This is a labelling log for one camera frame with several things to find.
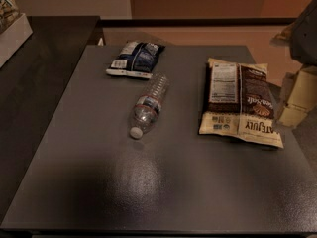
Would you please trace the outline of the clear plastic water bottle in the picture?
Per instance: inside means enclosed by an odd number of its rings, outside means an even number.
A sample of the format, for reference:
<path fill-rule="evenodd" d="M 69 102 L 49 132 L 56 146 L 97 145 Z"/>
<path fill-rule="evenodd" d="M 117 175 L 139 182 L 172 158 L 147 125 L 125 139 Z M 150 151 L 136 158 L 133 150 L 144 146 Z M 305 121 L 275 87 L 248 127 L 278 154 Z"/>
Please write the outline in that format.
<path fill-rule="evenodd" d="M 139 140 L 153 129 L 168 87 L 169 79 L 161 72 L 154 74 L 148 81 L 131 112 L 129 133 L 132 138 Z"/>

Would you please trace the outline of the blue snack bag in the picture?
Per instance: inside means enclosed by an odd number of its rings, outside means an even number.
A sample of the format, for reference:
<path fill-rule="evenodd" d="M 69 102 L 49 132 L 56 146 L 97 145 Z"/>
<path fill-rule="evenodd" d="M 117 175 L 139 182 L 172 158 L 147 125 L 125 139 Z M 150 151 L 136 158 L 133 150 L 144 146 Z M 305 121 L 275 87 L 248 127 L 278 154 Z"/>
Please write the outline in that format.
<path fill-rule="evenodd" d="M 106 69 L 106 73 L 150 79 L 164 49 L 164 45 L 154 43 L 128 42 Z"/>

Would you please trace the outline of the dark wooden side table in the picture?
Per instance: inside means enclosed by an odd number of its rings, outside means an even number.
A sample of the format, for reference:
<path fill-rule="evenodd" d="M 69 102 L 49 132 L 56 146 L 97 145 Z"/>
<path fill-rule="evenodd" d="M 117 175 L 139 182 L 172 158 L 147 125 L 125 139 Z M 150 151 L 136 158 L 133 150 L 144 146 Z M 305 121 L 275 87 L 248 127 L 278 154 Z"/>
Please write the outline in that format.
<path fill-rule="evenodd" d="M 0 223 L 98 21 L 32 16 L 32 35 L 0 69 Z"/>

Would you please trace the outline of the brown and cream chip bag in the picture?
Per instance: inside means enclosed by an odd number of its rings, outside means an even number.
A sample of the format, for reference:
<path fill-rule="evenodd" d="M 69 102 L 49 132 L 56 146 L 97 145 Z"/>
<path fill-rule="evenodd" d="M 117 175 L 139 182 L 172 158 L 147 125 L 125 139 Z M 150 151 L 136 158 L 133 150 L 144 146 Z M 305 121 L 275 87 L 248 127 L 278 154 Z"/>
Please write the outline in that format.
<path fill-rule="evenodd" d="M 281 136 L 273 129 L 274 108 L 266 77 L 266 63 L 210 58 L 199 133 L 282 148 Z"/>

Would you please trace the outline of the white box with snacks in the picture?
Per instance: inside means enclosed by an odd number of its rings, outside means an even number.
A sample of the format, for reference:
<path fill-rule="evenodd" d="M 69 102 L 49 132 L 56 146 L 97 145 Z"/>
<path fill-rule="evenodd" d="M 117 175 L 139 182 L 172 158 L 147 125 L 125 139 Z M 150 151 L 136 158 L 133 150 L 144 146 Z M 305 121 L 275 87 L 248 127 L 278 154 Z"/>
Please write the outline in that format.
<path fill-rule="evenodd" d="M 0 0 L 0 67 L 33 33 L 25 13 L 16 0 Z"/>

